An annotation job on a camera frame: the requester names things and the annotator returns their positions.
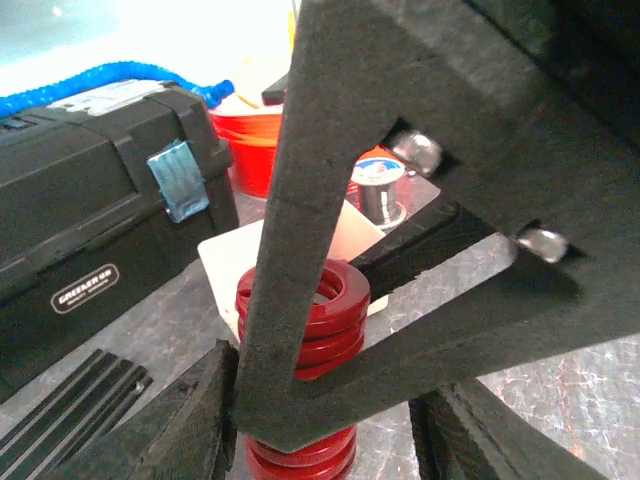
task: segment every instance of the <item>coil spring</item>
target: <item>coil spring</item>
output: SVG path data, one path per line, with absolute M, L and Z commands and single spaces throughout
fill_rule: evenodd
M 238 332 L 244 339 L 255 269 L 238 282 Z M 371 300 L 369 283 L 351 265 L 328 260 L 304 332 L 295 376 L 310 381 L 356 356 L 364 346 L 364 321 Z M 356 453 L 356 426 L 351 426 L 294 453 L 283 453 L 247 439 L 249 467 L 256 480 L 343 480 Z

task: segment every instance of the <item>toolbox lid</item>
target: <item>toolbox lid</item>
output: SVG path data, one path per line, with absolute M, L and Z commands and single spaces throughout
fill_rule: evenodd
M 175 84 L 98 114 L 65 105 L 0 119 L 0 301 L 159 211 L 203 211 L 231 166 L 202 98 Z

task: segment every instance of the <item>white label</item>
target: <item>white label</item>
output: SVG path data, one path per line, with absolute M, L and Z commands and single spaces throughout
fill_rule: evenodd
M 51 297 L 51 306 L 56 313 L 64 315 L 75 310 L 93 297 L 100 295 L 120 280 L 118 267 L 109 263 L 76 280 Z
M 63 98 L 47 108 L 64 108 L 67 112 L 84 112 L 97 117 L 163 90 L 164 85 L 155 80 L 125 80 Z

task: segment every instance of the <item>bolt head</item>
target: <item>bolt head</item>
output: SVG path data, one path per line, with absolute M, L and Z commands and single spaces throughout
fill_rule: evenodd
M 442 161 L 442 149 L 418 131 L 401 132 L 392 141 L 391 151 L 418 174 L 428 178 Z
M 569 250 L 569 243 L 562 235 L 543 228 L 525 230 L 518 243 L 547 263 L 558 263 Z

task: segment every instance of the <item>red container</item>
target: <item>red container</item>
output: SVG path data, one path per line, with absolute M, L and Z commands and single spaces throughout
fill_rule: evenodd
M 276 157 L 282 114 L 226 116 L 211 114 L 220 138 L 229 141 L 238 188 L 267 198 Z

